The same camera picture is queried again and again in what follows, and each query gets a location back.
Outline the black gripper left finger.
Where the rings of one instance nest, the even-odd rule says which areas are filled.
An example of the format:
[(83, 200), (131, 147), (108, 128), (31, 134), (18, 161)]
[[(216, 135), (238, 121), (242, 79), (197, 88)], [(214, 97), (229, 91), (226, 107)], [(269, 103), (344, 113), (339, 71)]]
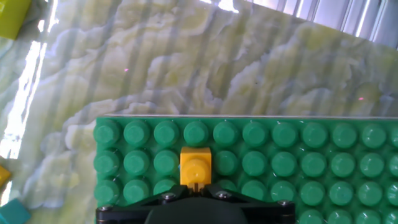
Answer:
[(151, 196), (126, 207), (102, 205), (96, 209), (96, 224), (144, 223), (149, 213), (162, 205), (193, 196), (186, 185), (174, 185), (170, 190)]

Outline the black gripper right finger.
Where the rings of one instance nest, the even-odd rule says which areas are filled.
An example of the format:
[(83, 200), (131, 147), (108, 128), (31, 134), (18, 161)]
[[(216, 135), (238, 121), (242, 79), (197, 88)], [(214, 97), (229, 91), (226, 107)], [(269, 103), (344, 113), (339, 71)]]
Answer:
[(263, 202), (218, 184), (204, 186), (203, 196), (210, 201), (203, 212), (210, 223), (295, 223), (295, 204), (289, 200)]

